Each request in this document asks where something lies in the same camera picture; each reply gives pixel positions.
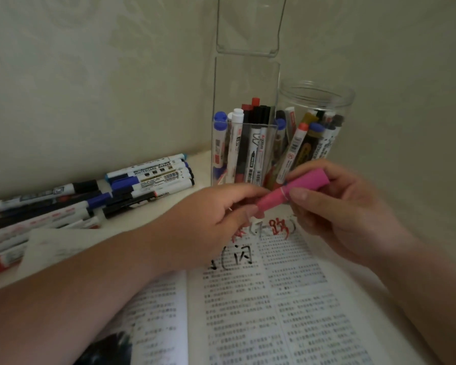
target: white desk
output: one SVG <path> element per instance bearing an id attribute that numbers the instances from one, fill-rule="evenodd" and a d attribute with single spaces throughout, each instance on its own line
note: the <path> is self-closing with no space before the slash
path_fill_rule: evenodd
<path id="1" fill-rule="evenodd" d="M 193 188 L 136 208 L 111 220 L 104 220 L 102 228 L 129 230 L 139 227 L 164 213 L 192 192 L 209 186 L 211 182 L 210 152 L 202 152 L 190 156 L 188 163 L 195 175 L 195 186 Z M 102 191 L 110 190 L 105 181 L 102 180 L 99 184 Z M 270 211 L 268 215 L 288 212 L 288 206 L 280 206 Z M 378 340 L 383 344 L 395 364 L 439 363 L 435 360 L 434 355 L 427 348 L 419 333 L 403 316 L 400 308 L 391 300 L 387 290 L 371 271 L 344 261 L 335 255 L 320 239 L 308 237 L 308 242 L 319 259 L 323 270 L 325 268 L 331 270 L 338 284 L 344 285 L 349 289 L 360 310 L 369 320 Z M 0 287 L 14 281 L 16 270 L 17 268 L 15 267 L 0 274 Z M 191 313 L 195 312 L 196 306 L 199 307 L 199 303 L 188 300 L 189 359 L 190 363 L 197 364 L 199 363 L 199 358 L 193 357 L 195 354 L 194 351 L 191 351 L 191 347 L 199 348 L 197 343 L 203 341 L 203 339 L 194 335 L 197 329 L 193 325 L 195 319 Z"/>

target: clear acrylic pen holder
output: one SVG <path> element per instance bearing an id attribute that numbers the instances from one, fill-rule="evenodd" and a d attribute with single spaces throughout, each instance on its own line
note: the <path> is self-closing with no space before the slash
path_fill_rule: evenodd
<path id="1" fill-rule="evenodd" d="M 277 126 L 229 121 L 212 123 L 212 185 L 250 183 L 264 186 Z"/>

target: barcode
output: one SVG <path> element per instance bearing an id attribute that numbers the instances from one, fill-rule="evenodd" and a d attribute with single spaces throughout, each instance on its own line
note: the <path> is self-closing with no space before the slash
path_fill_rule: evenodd
<path id="1" fill-rule="evenodd" d="M 290 146 L 290 152 L 297 152 L 297 148 L 299 147 L 300 142 L 302 141 L 302 138 L 299 137 L 294 137 L 292 138 L 292 143 Z"/>
<path id="2" fill-rule="evenodd" d="M 164 175 L 164 180 L 170 181 L 171 179 L 177 178 L 178 176 L 179 176 L 178 172 L 169 173 L 169 174 Z"/>

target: pink marker cap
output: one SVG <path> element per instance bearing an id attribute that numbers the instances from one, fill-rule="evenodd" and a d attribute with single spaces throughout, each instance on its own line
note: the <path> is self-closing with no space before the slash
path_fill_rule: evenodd
<path id="1" fill-rule="evenodd" d="M 289 191 L 294 187 L 318 190 L 326 184 L 329 184 L 329 179 L 326 176 L 326 173 L 324 173 L 324 170 L 320 168 L 314 169 L 286 184 L 285 186 L 276 189 L 273 192 L 270 192 L 268 195 L 262 197 L 257 202 L 257 206 L 259 208 L 259 211 L 264 212 L 280 205 L 281 203 L 289 201 Z"/>

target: open book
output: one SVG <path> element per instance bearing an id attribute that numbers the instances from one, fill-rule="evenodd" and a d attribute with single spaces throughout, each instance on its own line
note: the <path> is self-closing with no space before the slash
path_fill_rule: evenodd
<path id="1" fill-rule="evenodd" d="M 113 234 L 36 230 L 19 277 Z M 291 216 L 240 230 L 190 280 L 195 311 L 187 311 L 185 272 L 163 277 L 125 306 L 77 364 L 92 363 L 92 355 L 111 346 L 115 363 L 132 365 L 182 365 L 188 358 L 196 365 L 391 363 L 351 297 L 332 289 Z M 159 295 L 163 289 L 171 295 Z M 196 329 L 189 341 L 188 322 Z"/>

